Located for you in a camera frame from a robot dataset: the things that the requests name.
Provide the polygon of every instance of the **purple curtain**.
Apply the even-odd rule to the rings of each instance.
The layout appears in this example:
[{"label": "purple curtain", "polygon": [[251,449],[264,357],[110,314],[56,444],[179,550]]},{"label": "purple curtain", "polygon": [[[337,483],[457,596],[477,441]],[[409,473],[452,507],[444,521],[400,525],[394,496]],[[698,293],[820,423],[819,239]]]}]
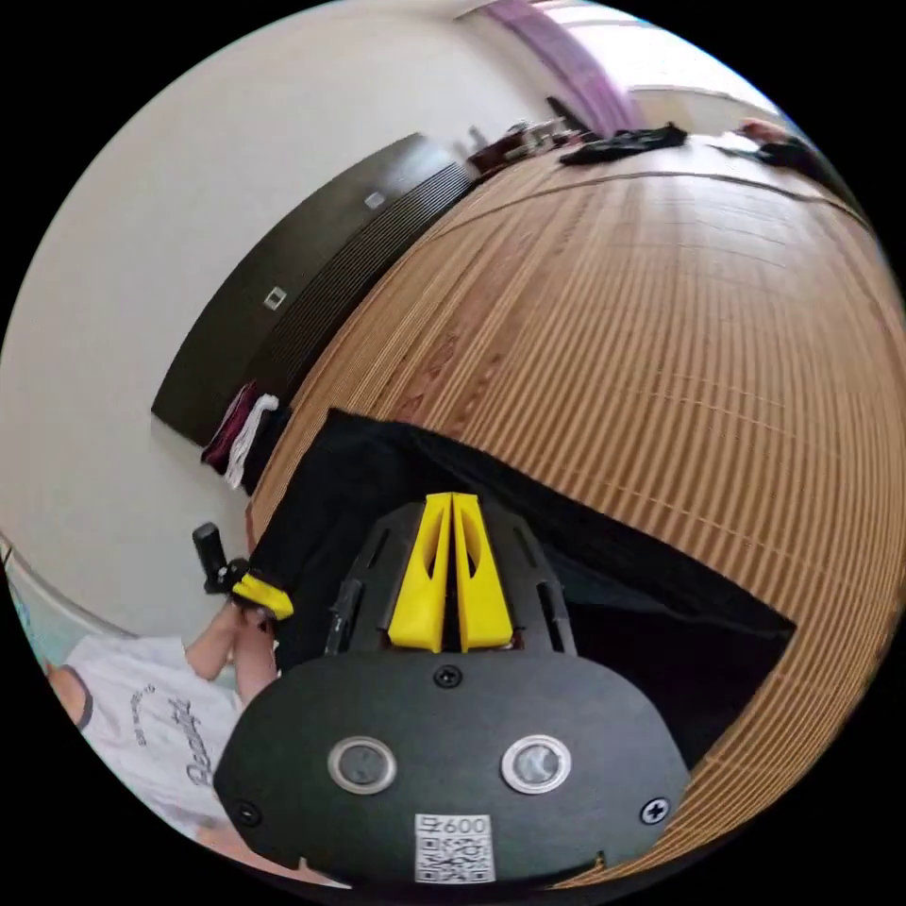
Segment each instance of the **purple curtain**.
[{"label": "purple curtain", "polygon": [[[645,127],[635,104],[615,85],[601,64],[559,23],[527,0],[495,0],[480,9],[508,28],[534,51],[541,62],[569,89],[588,126],[602,136],[617,129]],[[562,99],[569,104],[569,98]]]}]

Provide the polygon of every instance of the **qr code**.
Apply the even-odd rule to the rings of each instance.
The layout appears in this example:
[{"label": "qr code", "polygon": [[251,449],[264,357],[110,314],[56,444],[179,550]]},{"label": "qr code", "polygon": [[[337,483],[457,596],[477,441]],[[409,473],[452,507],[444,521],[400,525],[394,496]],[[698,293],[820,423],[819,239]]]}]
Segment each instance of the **qr code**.
[{"label": "qr code", "polygon": [[426,884],[482,884],[494,879],[489,815],[415,816],[416,881]]}]

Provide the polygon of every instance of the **bamboo mat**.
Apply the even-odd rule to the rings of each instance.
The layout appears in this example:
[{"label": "bamboo mat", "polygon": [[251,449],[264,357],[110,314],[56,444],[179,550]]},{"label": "bamboo mat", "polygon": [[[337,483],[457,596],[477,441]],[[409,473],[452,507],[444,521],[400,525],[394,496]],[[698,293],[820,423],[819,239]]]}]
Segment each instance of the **bamboo mat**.
[{"label": "bamboo mat", "polygon": [[859,701],[906,561],[906,329],[868,231],[803,177],[692,143],[496,177],[362,303],[294,400],[260,537],[327,408],[498,457],[707,563],[798,632],[644,858],[790,788]]}]

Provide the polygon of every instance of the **white towel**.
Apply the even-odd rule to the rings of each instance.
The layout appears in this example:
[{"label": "white towel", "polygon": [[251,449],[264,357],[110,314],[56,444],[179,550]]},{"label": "white towel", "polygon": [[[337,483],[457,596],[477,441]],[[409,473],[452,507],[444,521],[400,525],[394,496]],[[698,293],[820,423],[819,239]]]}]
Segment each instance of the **white towel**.
[{"label": "white towel", "polygon": [[267,411],[274,411],[280,401],[275,396],[264,394],[260,396],[248,413],[242,430],[236,435],[233,446],[229,449],[229,464],[226,467],[224,479],[226,483],[235,491],[243,481],[243,472],[245,471],[245,458],[248,451],[252,448],[255,441],[255,435],[258,433],[258,425],[261,424],[261,417]]}]

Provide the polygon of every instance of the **hand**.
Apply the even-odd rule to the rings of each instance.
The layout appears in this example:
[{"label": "hand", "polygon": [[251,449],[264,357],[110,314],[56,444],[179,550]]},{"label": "hand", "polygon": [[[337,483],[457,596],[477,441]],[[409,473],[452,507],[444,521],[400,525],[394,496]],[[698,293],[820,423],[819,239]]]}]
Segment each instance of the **hand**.
[{"label": "hand", "polygon": [[736,129],[739,135],[746,136],[758,144],[769,144],[771,142],[786,142],[792,138],[792,133],[783,126],[777,126],[774,123],[767,123],[766,120],[756,120],[746,118]]}]

